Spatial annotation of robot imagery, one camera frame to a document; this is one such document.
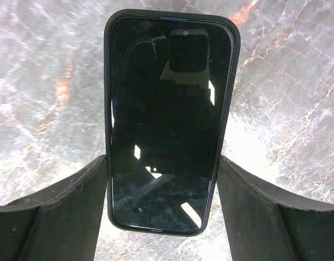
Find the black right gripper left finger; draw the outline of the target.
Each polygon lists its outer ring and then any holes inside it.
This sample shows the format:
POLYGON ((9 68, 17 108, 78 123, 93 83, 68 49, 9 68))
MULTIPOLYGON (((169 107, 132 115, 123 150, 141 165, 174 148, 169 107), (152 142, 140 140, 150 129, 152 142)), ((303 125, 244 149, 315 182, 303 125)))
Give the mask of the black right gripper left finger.
POLYGON ((0 205, 0 260, 93 260, 106 184, 102 155, 40 191, 0 205))

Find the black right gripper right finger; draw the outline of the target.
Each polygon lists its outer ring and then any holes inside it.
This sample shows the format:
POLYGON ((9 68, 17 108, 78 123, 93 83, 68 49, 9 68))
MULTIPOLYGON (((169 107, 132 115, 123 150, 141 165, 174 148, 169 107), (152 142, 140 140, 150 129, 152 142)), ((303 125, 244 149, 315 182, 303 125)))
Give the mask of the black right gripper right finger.
POLYGON ((334 260, 334 204, 282 189, 225 156, 217 186, 233 260, 334 260))

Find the black phone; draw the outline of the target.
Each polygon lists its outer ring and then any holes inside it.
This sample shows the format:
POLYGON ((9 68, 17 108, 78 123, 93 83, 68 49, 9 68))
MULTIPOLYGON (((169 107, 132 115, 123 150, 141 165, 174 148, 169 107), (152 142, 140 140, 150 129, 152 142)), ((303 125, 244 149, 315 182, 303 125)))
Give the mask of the black phone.
POLYGON ((104 29, 108 217, 193 237, 207 225, 241 37, 228 18, 124 9, 104 29))

